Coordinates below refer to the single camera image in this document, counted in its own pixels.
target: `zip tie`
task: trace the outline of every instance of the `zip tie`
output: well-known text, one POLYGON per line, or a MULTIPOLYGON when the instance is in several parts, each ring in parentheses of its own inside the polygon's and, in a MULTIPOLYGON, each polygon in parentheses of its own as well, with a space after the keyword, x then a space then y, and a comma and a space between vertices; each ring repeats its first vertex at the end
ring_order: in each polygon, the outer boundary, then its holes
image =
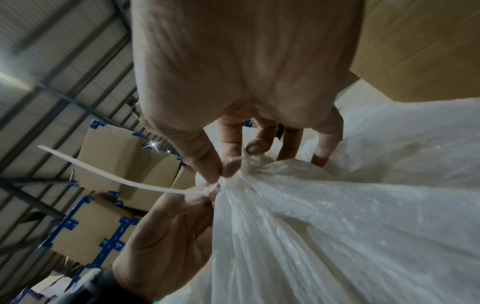
POLYGON ((153 186, 153 185, 146 185, 146 184, 140 184, 131 180, 127 180, 124 178, 121 178, 119 176, 113 175, 111 173, 105 172, 103 170, 100 170, 98 168, 95 168, 91 165, 88 165, 82 161, 79 161, 78 159, 72 158, 68 155, 65 155, 61 153, 60 151, 45 147, 45 146, 38 146, 40 149, 47 151, 63 160, 66 160, 67 162, 70 162, 80 168, 83 168, 87 171, 90 171, 92 173, 98 174, 106 179, 115 181, 117 183, 127 185, 127 186, 132 186, 135 188, 140 188, 140 189, 145 189, 145 190, 151 190, 155 192, 168 192, 168 193, 176 193, 176 194, 183 194, 183 195, 203 195, 203 196, 209 196, 210 192, 215 190, 215 187, 213 189, 209 189, 208 187, 203 189, 202 191, 187 191, 187 190, 178 190, 178 189, 171 189, 171 188, 163 188, 163 187, 158 187, 158 186, 153 186))

